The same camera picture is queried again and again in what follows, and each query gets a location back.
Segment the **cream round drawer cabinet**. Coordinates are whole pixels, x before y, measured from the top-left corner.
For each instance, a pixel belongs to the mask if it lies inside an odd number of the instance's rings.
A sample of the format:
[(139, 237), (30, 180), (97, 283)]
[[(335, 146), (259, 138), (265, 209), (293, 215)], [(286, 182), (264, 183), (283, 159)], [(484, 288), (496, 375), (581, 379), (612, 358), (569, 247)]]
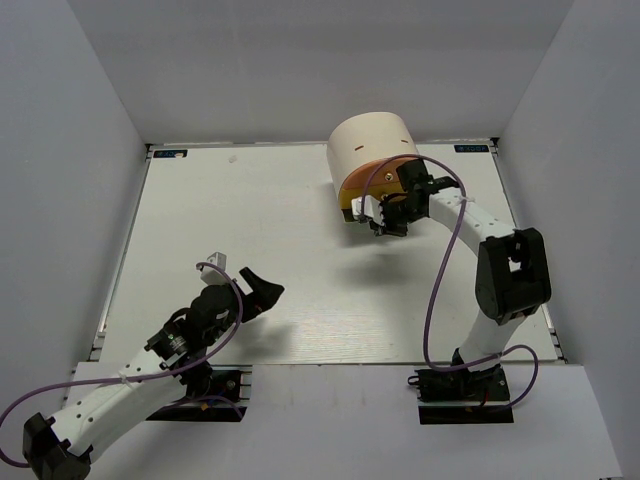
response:
[(352, 200), (363, 193), (380, 200), (400, 193), (396, 168), (418, 155), (402, 118), (368, 112), (341, 122), (329, 136), (326, 158), (344, 221), (352, 223)]

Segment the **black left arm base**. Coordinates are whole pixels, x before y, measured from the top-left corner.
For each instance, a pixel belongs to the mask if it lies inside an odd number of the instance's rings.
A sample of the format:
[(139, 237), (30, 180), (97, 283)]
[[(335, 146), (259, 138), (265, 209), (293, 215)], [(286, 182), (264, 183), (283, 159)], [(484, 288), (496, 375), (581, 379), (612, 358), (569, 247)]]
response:
[(172, 401), (147, 421), (190, 423), (239, 423), (248, 409), (253, 368), (251, 366), (213, 367), (209, 384), (199, 394)]

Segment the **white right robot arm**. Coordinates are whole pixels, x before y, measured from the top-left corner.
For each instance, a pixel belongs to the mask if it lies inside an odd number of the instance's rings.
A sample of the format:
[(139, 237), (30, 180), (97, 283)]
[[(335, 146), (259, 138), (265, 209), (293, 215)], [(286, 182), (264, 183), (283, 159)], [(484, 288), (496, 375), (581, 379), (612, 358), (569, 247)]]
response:
[(453, 390), (472, 399), (488, 385), (488, 370), (514, 351), (509, 341), (524, 320), (551, 297), (551, 282), (542, 234), (516, 229), (478, 206), (461, 177), (450, 167), (445, 176), (427, 170), (431, 158), (415, 155), (397, 167), (402, 191), (397, 201), (377, 200), (368, 192), (351, 202), (354, 216), (378, 235), (406, 234), (410, 223), (429, 218), (451, 232), (432, 292), (425, 321), (430, 323), (441, 282), (457, 241), (476, 256), (474, 293), (478, 315), (449, 366), (432, 360), (427, 366), (450, 373)]

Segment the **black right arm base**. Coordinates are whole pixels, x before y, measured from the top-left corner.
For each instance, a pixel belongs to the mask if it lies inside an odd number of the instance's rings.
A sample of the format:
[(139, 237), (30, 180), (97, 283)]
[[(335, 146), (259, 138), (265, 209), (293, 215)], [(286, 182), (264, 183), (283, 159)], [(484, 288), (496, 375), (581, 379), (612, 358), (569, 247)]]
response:
[(501, 365), (482, 371), (416, 370), (408, 377), (416, 390), (421, 425), (481, 425), (514, 422), (511, 396)]

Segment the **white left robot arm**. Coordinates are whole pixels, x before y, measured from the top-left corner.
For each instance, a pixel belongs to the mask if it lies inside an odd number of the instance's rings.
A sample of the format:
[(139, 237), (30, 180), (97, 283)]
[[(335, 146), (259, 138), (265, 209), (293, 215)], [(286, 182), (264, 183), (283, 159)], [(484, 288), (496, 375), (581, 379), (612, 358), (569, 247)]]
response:
[(210, 358), (243, 323), (273, 308), (285, 289), (240, 271), (244, 293), (217, 256), (196, 266), (205, 287), (175, 311), (116, 374), (98, 380), (86, 396), (58, 412), (29, 418), (23, 456), (39, 479), (84, 479), (116, 440), (157, 411), (219, 392)]

